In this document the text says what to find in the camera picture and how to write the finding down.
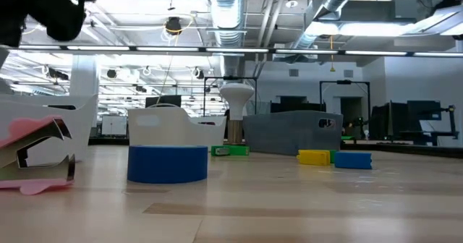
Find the computer monitor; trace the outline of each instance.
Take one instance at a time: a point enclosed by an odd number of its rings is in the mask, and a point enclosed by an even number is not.
[[[145,99],[145,107],[148,108],[158,103],[159,97],[151,97]],[[159,103],[169,103],[178,107],[182,107],[182,96],[181,95],[162,95],[159,99]]]
[[[442,120],[440,101],[407,101],[408,114],[416,120]]]

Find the fluorescent light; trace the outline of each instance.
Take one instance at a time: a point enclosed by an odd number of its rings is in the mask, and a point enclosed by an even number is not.
[[[405,56],[404,51],[346,51],[346,55]]]
[[[72,51],[129,51],[127,46],[67,46]]]
[[[338,51],[318,50],[318,49],[308,49],[308,50],[277,49],[275,52],[280,53],[280,54],[337,54],[338,53]]]
[[[40,49],[40,50],[48,50],[48,49],[60,49],[59,46],[50,46],[50,45],[21,45],[20,49]]]
[[[4,80],[17,81],[17,78],[16,78],[16,77],[7,76],[7,75],[2,74],[2,73],[0,73],[0,78],[2,78],[2,79],[4,79]]]
[[[413,56],[423,57],[448,57],[448,58],[463,58],[463,53],[457,52],[415,52]]]
[[[461,35],[461,34],[463,34],[463,22],[441,33],[441,35]]]
[[[199,51],[198,48],[185,48],[185,47],[137,47],[138,51],[185,51],[195,52]]]
[[[424,20],[408,26],[405,33],[424,33],[426,30],[436,26],[437,24],[447,20],[448,18],[454,16],[456,12],[449,12],[447,14],[434,14],[431,17],[428,17]]]
[[[341,26],[339,34],[350,36],[394,37],[404,34],[408,25],[394,23],[347,23]]]
[[[69,82],[58,82],[57,84],[54,82],[16,82],[16,85],[69,85]]]
[[[305,29],[305,34],[307,35],[337,35],[338,33],[338,25],[333,23],[312,22]]]
[[[268,48],[207,48],[208,52],[253,52],[268,53]]]

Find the ceiling light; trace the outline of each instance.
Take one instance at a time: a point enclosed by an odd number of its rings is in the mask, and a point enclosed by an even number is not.
[[[129,51],[127,46],[67,46],[68,49],[76,51]]]
[[[149,66],[146,66],[146,68],[143,69],[143,75],[145,76],[151,75],[151,69]]]
[[[346,23],[339,29],[339,34],[368,37],[395,37],[404,34],[408,25],[394,23]]]
[[[436,26],[437,24],[447,20],[448,18],[454,16],[457,12],[449,12],[446,14],[434,14],[431,17],[428,17],[424,20],[408,26],[405,33],[424,33],[426,30]]]
[[[441,33],[441,35],[461,35],[461,34],[463,34],[463,22]]]
[[[339,34],[338,25],[333,23],[312,22],[305,30],[307,35],[337,35]]]
[[[308,50],[277,49],[275,52],[279,54],[337,54],[338,53],[338,51],[318,50],[318,49],[308,49]]]
[[[448,58],[463,58],[463,53],[457,52],[415,52],[413,56],[423,57],[448,57]]]
[[[186,47],[137,47],[138,51],[178,51],[178,52],[195,52],[199,51],[198,48]]]
[[[42,74],[47,75],[50,72],[48,66],[42,66]]]
[[[202,69],[200,69],[200,68],[198,68],[198,67],[195,67],[194,69],[192,69],[191,75],[192,75],[193,77],[196,77],[196,78],[199,79],[199,80],[204,79],[204,72],[203,72]]]
[[[28,49],[28,50],[48,50],[48,49],[60,49],[59,46],[47,46],[47,45],[21,45],[20,49]]]
[[[268,48],[207,48],[208,52],[253,52],[268,53]]]
[[[346,55],[405,56],[404,51],[346,51]]]
[[[297,1],[296,0],[285,0],[285,6],[288,8],[294,8],[297,6]]]

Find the pink object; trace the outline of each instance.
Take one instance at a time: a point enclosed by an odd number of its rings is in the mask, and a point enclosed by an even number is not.
[[[20,188],[24,195],[36,195],[49,187],[63,187],[71,185],[74,180],[66,179],[28,179],[28,180],[11,180],[0,181],[0,189]]]
[[[8,145],[16,140],[23,138],[24,136],[34,132],[50,122],[53,119],[60,119],[60,116],[47,116],[40,120],[19,118],[15,119],[8,127],[9,137],[4,140],[0,140],[0,148]]]
[[[43,119],[40,120],[35,120],[35,119],[27,119],[27,118],[19,118],[15,119],[10,125],[9,125],[9,134],[10,136],[5,139],[5,140],[0,140],[0,148],[6,147],[10,144],[12,144],[15,141],[18,141],[22,139],[23,137],[26,137],[27,135],[35,132],[36,130],[39,130],[42,127],[45,127],[46,125],[50,124],[52,121],[55,119],[61,119],[60,116],[47,116]],[[6,189],[6,188],[20,188],[20,191],[24,195],[36,195],[45,189],[48,189],[50,187],[64,187],[70,184],[74,183],[74,156],[72,156],[71,162],[67,161],[67,164],[63,161],[57,166],[50,166],[50,168],[56,168],[61,166],[62,168],[66,168],[68,171],[68,176],[72,175],[71,177],[66,178],[53,178],[53,179],[10,179],[10,180],[3,180],[0,181],[0,189]],[[9,166],[10,168],[19,168],[19,167],[14,167],[12,164],[14,162],[11,162]]]

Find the ventilation duct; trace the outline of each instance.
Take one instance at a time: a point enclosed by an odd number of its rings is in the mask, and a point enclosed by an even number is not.
[[[313,22],[313,20],[323,17],[323,19],[327,20],[338,20],[341,16],[341,9],[342,7],[348,2],[349,0],[312,0],[309,3],[308,8],[305,12],[305,24],[307,28]],[[298,39],[293,42],[291,48],[298,48],[298,49],[306,49],[309,48],[317,38],[317,35],[310,35],[303,32]],[[309,59],[304,56],[287,56],[285,58],[278,58],[277,61],[285,61],[287,63],[295,63],[295,62],[307,62]]]
[[[308,14],[311,14],[312,16],[306,18],[306,20],[310,20],[309,23],[307,23],[307,28],[314,19],[320,17],[327,16],[332,17],[334,20],[339,19],[341,15],[341,9],[348,1],[349,0],[322,0],[319,5],[316,4],[316,0],[312,1],[311,5],[308,7],[308,9],[311,9]],[[303,33],[297,39],[297,41],[292,44],[292,48],[309,48],[316,38],[316,35],[308,35]]]
[[[216,41],[220,47],[240,47],[243,41],[243,33],[238,30],[242,26],[244,5],[243,0],[210,0],[211,16],[214,27],[223,29],[217,31]],[[221,56],[220,58],[222,76],[243,77],[244,57],[243,56]]]

